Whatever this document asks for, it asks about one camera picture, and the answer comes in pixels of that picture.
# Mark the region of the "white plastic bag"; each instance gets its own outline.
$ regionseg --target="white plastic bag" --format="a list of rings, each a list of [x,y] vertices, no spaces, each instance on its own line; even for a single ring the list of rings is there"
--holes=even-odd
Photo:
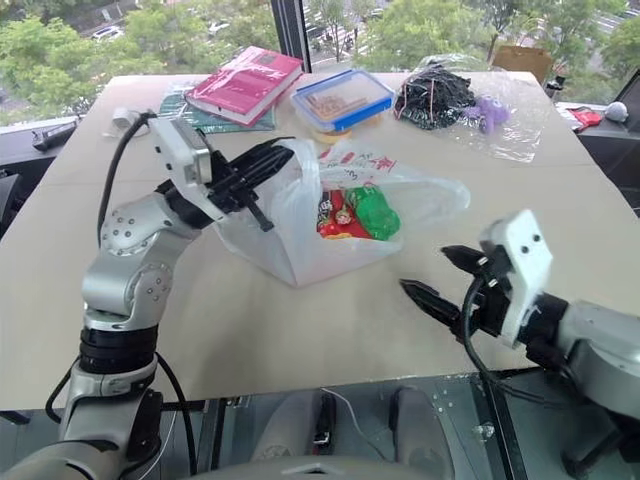
[[[258,206],[275,227],[260,230],[244,210],[215,224],[225,246],[293,286],[308,285],[375,262],[403,246],[403,234],[450,218],[469,204],[460,182],[425,176],[350,140],[318,160],[310,140],[281,140],[295,156],[260,185]],[[323,190],[380,187],[402,222],[389,241],[324,239],[317,232]]]

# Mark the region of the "beige table surface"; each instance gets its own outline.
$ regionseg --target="beige table surface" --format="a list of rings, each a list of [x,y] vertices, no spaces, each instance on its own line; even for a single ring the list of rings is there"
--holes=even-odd
[[[533,82],[529,74],[516,76]],[[393,87],[402,80],[396,74],[380,78]],[[0,242],[0,410],[42,408],[77,354],[80,285],[96,255],[96,212],[116,145],[102,136],[113,109],[157,109],[167,86],[178,80],[112,80]],[[178,263],[160,328],[159,351],[187,397],[472,371],[448,329],[422,314],[397,280],[421,279],[460,302],[470,278],[439,248],[477,246],[483,228],[522,208],[535,212],[555,255],[550,293],[640,313],[640,224],[542,90],[531,92],[532,105],[549,109],[531,164],[474,153],[389,114],[379,126],[354,132],[391,158],[457,178],[471,191],[466,212],[410,238],[402,252],[381,262],[294,290],[228,253],[206,230]],[[288,96],[278,105],[277,122],[275,132],[221,134],[213,141],[231,158],[276,135],[306,136]],[[136,139],[122,160],[112,205],[138,198],[164,179],[150,138]],[[522,352],[486,335],[474,343],[492,368],[527,365]],[[174,398],[164,376],[158,377],[156,387]]]

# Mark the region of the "red object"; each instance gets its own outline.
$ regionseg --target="red object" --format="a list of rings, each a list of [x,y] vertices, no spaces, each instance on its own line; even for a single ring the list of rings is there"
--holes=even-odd
[[[336,221],[336,214],[343,208],[352,219],[346,225],[340,225]],[[349,205],[345,206],[344,195],[341,190],[322,193],[322,199],[318,206],[317,229],[323,238],[331,240],[349,237],[371,239],[371,235],[360,224],[351,207]]]
[[[583,131],[587,127],[594,127],[602,121],[602,115],[594,112],[589,107],[568,108],[567,110],[582,123],[582,127],[577,130],[578,132]]]
[[[249,47],[185,99],[200,110],[251,126],[301,74],[302,60]]]

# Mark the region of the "window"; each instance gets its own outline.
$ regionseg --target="window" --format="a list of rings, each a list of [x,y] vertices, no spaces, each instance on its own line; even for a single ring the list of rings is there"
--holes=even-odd
[[[0,0],[0,125],[86,113],[116,75],[279,50],[268,0]]]
[[[639,0],[303,0],[314,72],[411,71],[427,55],[540,47],[556,97],[611,102],[640,65]]]

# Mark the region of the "black chair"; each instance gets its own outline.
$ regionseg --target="black chair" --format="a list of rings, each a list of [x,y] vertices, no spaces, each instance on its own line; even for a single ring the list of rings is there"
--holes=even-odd
[[[20,196],[21,175],[0,178],[0,239],[24,203]]]

